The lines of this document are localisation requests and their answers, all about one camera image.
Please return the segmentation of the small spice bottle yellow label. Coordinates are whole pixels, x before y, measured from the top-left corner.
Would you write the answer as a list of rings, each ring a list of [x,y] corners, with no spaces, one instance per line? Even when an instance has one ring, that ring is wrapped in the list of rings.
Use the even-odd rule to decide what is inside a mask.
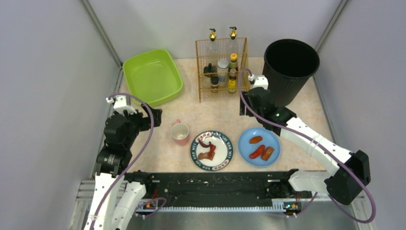
[[[235,93],[237,90],[237,70],[235,68],[230,69],[228,78],[228,92]]]

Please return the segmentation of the small dark spice jar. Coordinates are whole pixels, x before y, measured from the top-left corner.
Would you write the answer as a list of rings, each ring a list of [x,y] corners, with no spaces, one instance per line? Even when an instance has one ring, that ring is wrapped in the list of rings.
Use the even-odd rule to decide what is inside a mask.
[[[219,78],[217,76],[211,77],[211,92],[217,93],[219,87]]]

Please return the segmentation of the blue plate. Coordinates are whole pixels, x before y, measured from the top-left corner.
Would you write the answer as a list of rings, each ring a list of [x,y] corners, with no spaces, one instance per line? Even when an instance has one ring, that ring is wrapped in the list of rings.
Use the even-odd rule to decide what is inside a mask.
[[[250,143],[249,141],[254,137],[262,137],[262,140],[258,143]],[[267,160],[262,159],[261,155],[256,158],[251,158],[250,154],[256,151],[261,145],[264,145],[265,149],[268,147],[273,148],[273,152]],[[273,165],[279,158],[282,147],[277,136],[263,127],[252,127],[243,131],[237,142],[238,151],[240,156],[248,164],[265,168]]]

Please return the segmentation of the glass jar black lid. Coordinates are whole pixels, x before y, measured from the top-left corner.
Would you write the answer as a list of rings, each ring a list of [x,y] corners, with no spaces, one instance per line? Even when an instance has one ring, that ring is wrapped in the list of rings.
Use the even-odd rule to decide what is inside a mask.
[[[207,78],[212,78],[212,77],[217,76],[215,67],[212,65],[212,63],[208,63],[208,65],[203,68],[203,74]]]

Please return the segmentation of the black trash bin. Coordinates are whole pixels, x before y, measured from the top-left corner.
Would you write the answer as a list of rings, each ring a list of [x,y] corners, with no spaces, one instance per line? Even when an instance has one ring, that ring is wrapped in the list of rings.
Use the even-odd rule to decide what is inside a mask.
[[[318,53],[305,42],[281,39],[268,45],[262,74],[268,80],[272,103],[277,107],[290,104],[319,66]]]

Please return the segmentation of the white plate green rim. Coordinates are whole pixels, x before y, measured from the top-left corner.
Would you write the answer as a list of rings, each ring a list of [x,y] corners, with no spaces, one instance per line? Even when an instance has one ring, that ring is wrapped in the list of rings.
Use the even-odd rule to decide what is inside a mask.
[[[204,159],[199,160],[198,154],[206,152],[209,148],[202,147],[198,139],[204,143],[209,141],[216,145],[215,156],[212,161]],[[218,171],[225,168],[232,160],[234,155],[234,147],[231,139],[220,131],[208,130],[198,134],[190,145],[190,156],[193,163],[200,169],[205,171]]]

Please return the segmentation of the clear oil dispenser bottle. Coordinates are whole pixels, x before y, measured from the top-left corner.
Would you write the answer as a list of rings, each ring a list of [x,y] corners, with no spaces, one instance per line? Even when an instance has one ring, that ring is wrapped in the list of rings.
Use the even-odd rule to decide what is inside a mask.
[[[227,45],[228,54],[238,53],[238,40],[237,40],[237,28],[235,26],[229,27],[231,32],[229,34],[230,40]]]

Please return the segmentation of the dark sauce dispenser bottle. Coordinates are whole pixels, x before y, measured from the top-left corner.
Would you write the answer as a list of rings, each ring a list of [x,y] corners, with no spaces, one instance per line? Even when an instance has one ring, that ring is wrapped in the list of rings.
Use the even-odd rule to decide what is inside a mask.
[[[211,32],[209,34],[209,42],[207,45],[207,58],[208,63],[211,63],[212,66],[217,64],[217,43],[216,43],[216,30],[214,28],[209,29]]]

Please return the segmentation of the red sauce bottle yellow cap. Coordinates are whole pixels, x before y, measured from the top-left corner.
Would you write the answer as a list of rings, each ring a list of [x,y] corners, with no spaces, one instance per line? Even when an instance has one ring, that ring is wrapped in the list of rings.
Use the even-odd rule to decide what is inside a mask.
[[[232,53],[230,55],[230,61],[229,61],[229,71],[231,71],[232,69],[235,69],[236,71],[238,71],[238,56],[237,53]]]

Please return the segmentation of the pink mug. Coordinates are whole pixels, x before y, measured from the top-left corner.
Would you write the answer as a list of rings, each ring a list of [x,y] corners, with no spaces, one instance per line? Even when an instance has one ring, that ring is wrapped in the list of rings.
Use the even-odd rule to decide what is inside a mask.
[[[170,134],[177,145],[185,146],[189,142],[190,129],[179,119],[177,119],[175,124],[171,127]]]

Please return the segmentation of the green plastic basin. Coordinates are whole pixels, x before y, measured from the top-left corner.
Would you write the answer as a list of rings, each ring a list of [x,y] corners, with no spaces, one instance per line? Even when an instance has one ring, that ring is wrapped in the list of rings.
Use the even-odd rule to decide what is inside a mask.
[[[123,72],[129,92],[151,107],[176,99],[183,88],[180,72],[165,49],[129,58],[123,63]]]

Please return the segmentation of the red sausage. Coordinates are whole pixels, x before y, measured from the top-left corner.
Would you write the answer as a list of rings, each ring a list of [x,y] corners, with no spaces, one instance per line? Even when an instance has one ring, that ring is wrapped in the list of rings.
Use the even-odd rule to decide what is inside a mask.
[[[259,157],[265,150],[265,145],[260,145],[255,151],[253,151],[250,155],[250,159],[255,159]]]

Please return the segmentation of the brown sausage piece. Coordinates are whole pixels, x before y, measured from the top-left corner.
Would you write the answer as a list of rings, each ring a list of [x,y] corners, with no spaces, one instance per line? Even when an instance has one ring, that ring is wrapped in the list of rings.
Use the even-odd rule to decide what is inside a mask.
[[[263,153],[262,153],[262,155],[261,155],[261,159],[264,160],[264,161],[268,161],[269,158],[271,157],[271,155],[273,154],[273,152],[274,152],[274,148],[273,148],[273,147],[267,147],[267,148],[263,151]]]

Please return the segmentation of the meat scrap on plate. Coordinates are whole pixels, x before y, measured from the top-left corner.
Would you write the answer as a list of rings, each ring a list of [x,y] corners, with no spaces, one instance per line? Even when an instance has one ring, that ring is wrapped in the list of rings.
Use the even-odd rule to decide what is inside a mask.
[[[212,144],[210,141],[208,143],[204,143],[201,139],[198,139],[198,142],[202,147],[209,148],[208,151],[199,153],[198,159],[199,160],[207,159],[212,161],[215,156],[216,145]]]

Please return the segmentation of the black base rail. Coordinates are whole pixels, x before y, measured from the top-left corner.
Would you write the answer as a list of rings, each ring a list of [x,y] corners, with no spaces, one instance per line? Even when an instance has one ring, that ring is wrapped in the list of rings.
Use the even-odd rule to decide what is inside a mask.
[[[288,185],[293,170],[282,172],[132,172],[127,182],[140,182],[146,194],[137,213],[287,212],[298,213],[313,192]]]

